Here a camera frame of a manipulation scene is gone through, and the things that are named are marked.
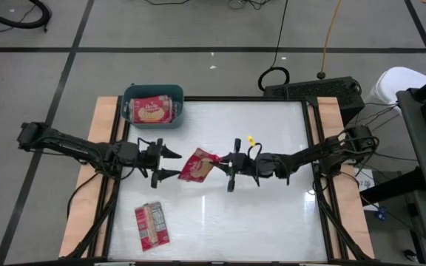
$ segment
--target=yellow tag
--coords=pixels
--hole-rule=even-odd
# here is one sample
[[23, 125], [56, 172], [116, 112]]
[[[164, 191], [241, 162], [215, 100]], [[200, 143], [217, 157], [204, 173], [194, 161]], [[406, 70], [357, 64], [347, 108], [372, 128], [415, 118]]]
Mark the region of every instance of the yellow tag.
[[254, 142], [254, 139], [251, 136], [248, 136], [248, 140], [249, 140], [249, 143], [251, 144], [251, 146], [256, 145], [256, 143]]

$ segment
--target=black floor line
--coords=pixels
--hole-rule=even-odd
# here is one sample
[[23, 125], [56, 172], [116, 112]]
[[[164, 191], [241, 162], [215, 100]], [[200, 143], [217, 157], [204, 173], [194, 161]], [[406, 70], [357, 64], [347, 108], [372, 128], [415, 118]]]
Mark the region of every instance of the black floor line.
[[[275, 52], [275, 47], [0, 47], [0, 52], [99, 52], [99, 53], [150, 53], [150, 52]], [[322, 47], [281, 47], [279, 52], [322, 53]], [[328, 53], [363, 54], [414, 54], [426, 53], [426, 48], [360, 48], [331, 47]]]
[[[83, 31], [85, 30], [85, 26], [87, 25], [89, 13], [91, 12], [91, 9], [93, 7], [93, 2], [94, 0], [89, 0], [87, 2], [83, 17], [81, 18], [80, 25], [78, 26], [75, 40], [73, 41], [71, 52], [68, 55], [64, 70], [61, 73], [60, 81], [58, 82], [57, 90], [55, 91], [52, 103], [50, 104], [50, 108], [45, 119], [45, 122], [49, 126], [52, 125], [53, 120], [55, 118], [55, 113], [57, 112], [58, 104], [60, 103], [62, 93], [64, 92], [65, 83], [67, 82], [70, 70], [72, 69], [73, 61], [75, 59], [75, 49], [80, 44], [81, 36], [83, 35]], [[27, 197], [29, 196], [30, 187], [33, 184], [33, 180], [36, 175], [40, 160], [41, 154], [36, 153], [33, 155], [33, 158], [30, 161], [29, 168], [27, 169], [24, 182], [22, 183], [18, 199], [16, 200], [16, 204], [13, 209], [13, 213], [11, 214], [10, 221], [7, 224], [6, 231], [4, 232], [4, 236], [0, 244], [0, 265], [3, 265], [4, 261], [6, 260], [7, 253], [9, 252], [11, 242], [13, 241], [14, 233], [16, 232], [17, 226], [19, 224], [19, 220], [21, 219], [22, 211], [24, 210], [24, 205], [26, 204]]]
[[417, 15], [417, 12], [415, 11], [415, 7], [413, 6], [410, 0], [405, 0], [405, 5], [408, 8], [408, 12], [410, 13], [410, 16], [412, 17], [415, 27], [419, 31], [420, 38], [422, 38], [422, 41], [426, 47], [426, 32], [425, 32], [425, 29], [423, 28], [423, 24], [420, 21], [419, 16]]
[[72, 47], [0, 47], [0, 52], [70, 52]]

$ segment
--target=red snack bag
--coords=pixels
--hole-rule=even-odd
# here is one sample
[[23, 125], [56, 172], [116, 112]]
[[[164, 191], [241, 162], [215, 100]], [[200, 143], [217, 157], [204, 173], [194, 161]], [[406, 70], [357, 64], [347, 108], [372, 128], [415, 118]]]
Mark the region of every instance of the red snack bag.
[[170, 123], [172, 122], [172, 99], [167, 95], [144, 99], [133, 99], [132, 117], [134, 123]]
[[208, 175], [213, 168], [211, 163], [219, 161], [220, 158], [217, 155], [209, 154], [197, 148], [189, 160], [186, 161], [178, 179], [202, 183], [205, 181], [206, 175]]
[[145, 204], [136, 208], [135, 213], [142, 251], [170, 242], [160, 202]]

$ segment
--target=blue plastic bin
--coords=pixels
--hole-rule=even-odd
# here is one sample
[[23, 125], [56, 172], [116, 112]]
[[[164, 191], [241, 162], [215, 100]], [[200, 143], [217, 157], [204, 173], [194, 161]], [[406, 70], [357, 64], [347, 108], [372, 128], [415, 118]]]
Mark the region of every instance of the blue plastic bin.
[[[177, 116], [171, 123], [133, 123], [129, 119], [129, 102], [133, 98], [168, 95], [178, 103]], [[175, 129], [183, 122], [183, 89], [178, 85], [131, 85], [126, 89], [121, 103], [121, 116], [138, 129]]]

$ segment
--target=white table surface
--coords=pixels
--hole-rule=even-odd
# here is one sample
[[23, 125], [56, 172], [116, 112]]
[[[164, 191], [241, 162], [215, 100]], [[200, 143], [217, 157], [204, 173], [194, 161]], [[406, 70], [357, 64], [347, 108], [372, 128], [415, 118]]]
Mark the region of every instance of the white table surface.
[[[184, 114], [178, 129], [131, 126], [128, 141], [162, 137], [183, 158], [165, 159], [161, 165], [177, 170], [197, 147], [227, 155], [236, 137], [242, 140], [241, 152], [247, 152], [248, 135], [263, 144], [263, 152], [293, 154], [308, 147], [298, 102], [185, 102]], [[204, 183], [171, 177], [153, 189], [150, 178], [136, 170], [121, 183], [109, 258], [325, 262], [319, 209], [309, 194], [312, 180], [310, 165], [291, 176], [290, 186], [271, 177], [261, 179], [258, 188], [251, 177], [237, 175], [229, 193], [228, 177], [213, 168]], [[134, 210], [154, 201], [162, 204], [170, 243], [143, 252]]]

